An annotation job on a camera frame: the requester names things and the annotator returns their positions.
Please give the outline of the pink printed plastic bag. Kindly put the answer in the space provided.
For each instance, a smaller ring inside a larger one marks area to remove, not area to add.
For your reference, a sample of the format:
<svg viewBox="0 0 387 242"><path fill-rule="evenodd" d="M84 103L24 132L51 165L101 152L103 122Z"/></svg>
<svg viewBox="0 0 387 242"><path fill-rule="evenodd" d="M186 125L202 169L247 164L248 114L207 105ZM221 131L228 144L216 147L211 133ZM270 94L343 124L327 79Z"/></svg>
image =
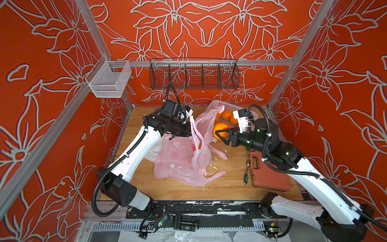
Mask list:
<svg viewBox="0 0 387 242"><path fill-rule="evenodd" d="M154 162L153 174L157 179L173 178L192 187L202 187L226 174L220 170L207 177L207 167L212 161L212 154L227 160L224 152L214 148L214 122L218 113L225 111L225 106L200 114L197 118L190 117L190 137L167 135L162 139L161 150Z"/></svg>

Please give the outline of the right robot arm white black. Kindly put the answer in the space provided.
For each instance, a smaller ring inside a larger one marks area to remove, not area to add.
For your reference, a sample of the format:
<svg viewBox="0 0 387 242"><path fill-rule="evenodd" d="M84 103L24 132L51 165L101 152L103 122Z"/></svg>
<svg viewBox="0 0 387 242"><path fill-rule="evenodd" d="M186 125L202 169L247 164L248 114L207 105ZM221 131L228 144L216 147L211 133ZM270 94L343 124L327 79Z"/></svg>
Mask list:
<svg viewBox="0 0 387 242"><path fill-rule="evenodd" d="M215 136L226 145L260 152L260 161L269 169L292 177L319 202L318 206L311 206L267 193L259 205L263 217L286 216L290 224L298 220L318 229L331 242L362 241L367 223L387 230L373 219L374 211L370 206L359 204L344 194L294 145L281 141L278 125L261 106L251 105L248 109L234 111L233 115L238 127L216 130Z"/></svg>

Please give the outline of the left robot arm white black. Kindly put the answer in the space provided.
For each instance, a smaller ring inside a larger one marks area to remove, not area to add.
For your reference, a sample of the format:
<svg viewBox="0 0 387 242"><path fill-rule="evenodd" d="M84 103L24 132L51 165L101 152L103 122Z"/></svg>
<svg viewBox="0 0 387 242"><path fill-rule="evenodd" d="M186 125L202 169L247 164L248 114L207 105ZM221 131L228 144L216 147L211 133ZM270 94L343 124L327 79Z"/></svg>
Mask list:
<svg viewBox="0 0 387 242"><path fill-rule="evenodd" d="M118 207L135 208L150 215L153 199L130 184L133 175L150 149L161 140L164 134L175 137L190 137L190 122L167 119L155 113L143 116L143 126L133 142L123 154L108 168L101 167L97 172L98 182L92 194L91 207L99 217L108 217ZM102 194L113 200L116 205L108 212L98 209L97 195Z"/></svg>

